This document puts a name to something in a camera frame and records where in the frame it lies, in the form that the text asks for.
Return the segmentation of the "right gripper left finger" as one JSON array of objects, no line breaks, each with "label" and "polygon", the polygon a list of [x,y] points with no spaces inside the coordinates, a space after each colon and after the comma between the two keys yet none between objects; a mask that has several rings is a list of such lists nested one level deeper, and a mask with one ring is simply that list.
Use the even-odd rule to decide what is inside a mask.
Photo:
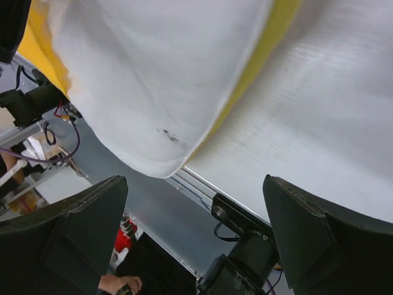
[{"label": "right gripper left finger", "polygon": [[1,294],[96,294],[128,195],[112,176],[1,222]]}]

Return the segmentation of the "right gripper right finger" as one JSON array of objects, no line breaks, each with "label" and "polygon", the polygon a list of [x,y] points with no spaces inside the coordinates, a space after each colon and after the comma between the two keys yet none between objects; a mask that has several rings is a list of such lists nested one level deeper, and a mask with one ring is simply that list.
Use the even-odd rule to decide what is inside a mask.
[{"label": "right gripper right finger", "polygon": [[295,294],[392,294],[392,224],[266,176],[263,196]]}]

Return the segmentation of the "white pillow with yellow edge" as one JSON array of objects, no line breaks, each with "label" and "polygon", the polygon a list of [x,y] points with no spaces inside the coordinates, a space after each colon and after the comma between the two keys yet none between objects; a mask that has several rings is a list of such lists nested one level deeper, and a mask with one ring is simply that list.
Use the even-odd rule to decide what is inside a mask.
[{"label": "white pillow with yellow edge", "polygon": [[260,71],[300,1],[47,1],[71,103],[132,169],[175,174]]}]

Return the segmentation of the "yellow pillowcase with print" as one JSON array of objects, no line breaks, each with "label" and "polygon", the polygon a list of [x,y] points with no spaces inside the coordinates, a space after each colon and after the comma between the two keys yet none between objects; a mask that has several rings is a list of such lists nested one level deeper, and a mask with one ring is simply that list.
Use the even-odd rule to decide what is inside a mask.
[{"label": "yellow pillowcase with print", "polygon": [[18,53],[35,66],[66,98],[71,87],[68,69],[52,46],[49,5],[32,1]]}]

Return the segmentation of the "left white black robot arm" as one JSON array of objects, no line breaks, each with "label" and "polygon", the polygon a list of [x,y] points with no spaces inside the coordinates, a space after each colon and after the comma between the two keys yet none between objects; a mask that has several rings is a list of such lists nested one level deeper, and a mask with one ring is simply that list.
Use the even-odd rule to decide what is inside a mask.
[{"label": "left white black robot arm", "polygon": [[9,64],[25,33],[31,0],[0,0],[1,63]]}]

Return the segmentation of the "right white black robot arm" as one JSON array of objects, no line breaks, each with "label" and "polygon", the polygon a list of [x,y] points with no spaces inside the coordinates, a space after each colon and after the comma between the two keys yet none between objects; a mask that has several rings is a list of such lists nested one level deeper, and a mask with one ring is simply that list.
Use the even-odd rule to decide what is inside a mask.
[{"label": "right white black robot arm", "polygon": [[[2,294],[96,294],[128,193],[112,176],[1,223]],[[198,294],[263,294],[280,264],[295,294],[391,294],[392,224],[267,176],[264,224],[222,195],[212,215],[237,233],[197,281]]]}]

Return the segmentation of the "person hand below table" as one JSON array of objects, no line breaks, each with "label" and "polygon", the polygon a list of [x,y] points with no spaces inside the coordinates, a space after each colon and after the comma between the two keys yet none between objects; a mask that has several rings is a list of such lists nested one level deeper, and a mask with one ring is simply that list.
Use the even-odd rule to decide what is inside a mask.
[{"label": "person hand below table", "polygon": [[98,289],[109,294],[137,294],[142,289],[142,281],[139,277],[115,275],[103,275],[99,281]]}]

